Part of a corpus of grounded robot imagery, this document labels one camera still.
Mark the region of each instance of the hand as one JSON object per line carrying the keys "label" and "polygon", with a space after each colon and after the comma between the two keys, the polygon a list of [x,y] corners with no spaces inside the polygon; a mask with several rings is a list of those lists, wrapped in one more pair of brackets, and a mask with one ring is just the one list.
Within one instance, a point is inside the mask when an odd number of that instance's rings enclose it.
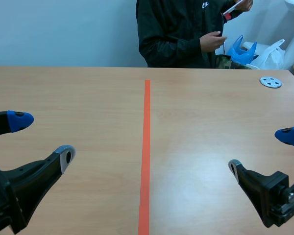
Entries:
{"label": "hand", "polygon": [[227,37],[220,37],[221,32],[208,33],[200,38],[200,47],[202,52],[213,52],[220,48]]}
{"label": "hand", "polygon": [[244,0],[241,4],[236,7],[236,10],[240,11],[250,11],[253,6],[253,0]]}

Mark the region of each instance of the gray metal plate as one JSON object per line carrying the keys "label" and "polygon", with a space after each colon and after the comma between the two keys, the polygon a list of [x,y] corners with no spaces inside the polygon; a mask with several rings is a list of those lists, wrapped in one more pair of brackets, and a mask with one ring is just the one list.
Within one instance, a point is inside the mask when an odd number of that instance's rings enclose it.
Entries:
{"label": "gray metal plate", "polygon": [[282,82],[274,77],[262,77],[260,78],[260,83],[270,88],[280,88],[282,86]]}

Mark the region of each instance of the red object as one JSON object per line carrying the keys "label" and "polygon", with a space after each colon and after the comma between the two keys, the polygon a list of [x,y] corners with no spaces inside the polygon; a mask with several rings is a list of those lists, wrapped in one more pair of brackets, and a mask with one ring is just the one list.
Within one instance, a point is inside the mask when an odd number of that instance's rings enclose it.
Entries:
{"label": "red object", "polygon": [[150,80],[145,81],[143,155],[141,173],[141,197],[139,203],[138,235],[149,235],[150,190]]}
{"label": "red object", "polygon": [[231,13],[227,13],[224,15],[227,21],[230,21],[232,19]]}

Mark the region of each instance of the camouflage bag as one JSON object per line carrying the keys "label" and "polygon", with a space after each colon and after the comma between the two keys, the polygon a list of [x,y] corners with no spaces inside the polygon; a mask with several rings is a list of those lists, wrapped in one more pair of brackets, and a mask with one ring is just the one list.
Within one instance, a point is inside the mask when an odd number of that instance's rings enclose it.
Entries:
{"label": "camouflage bag", "polygon": [[223,70],[250,70],[249,67],[235,63],[231,60],[231,56],[217,55],[216,56],[216,69]]}

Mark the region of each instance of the plastic bag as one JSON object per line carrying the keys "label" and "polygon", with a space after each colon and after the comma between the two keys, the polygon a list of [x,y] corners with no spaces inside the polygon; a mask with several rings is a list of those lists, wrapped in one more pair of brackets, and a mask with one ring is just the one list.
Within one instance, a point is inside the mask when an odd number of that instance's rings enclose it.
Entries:
{"label": "plastic bag", "polygon": [[243,50],[241,49],[242,41],[243,36],[240,36],[227,52],[227,55],[231,56],[231,60],[235,63],[241,65],[250,64],[253,61],[257,43],[254,43],[250,50]]}
{"label": "plastic bag", "polygon": [[261,70],[282,70],[284,68],[285,51],[280,46],[285,42],[284,39],[268,47],[261,55],[250,64]]}

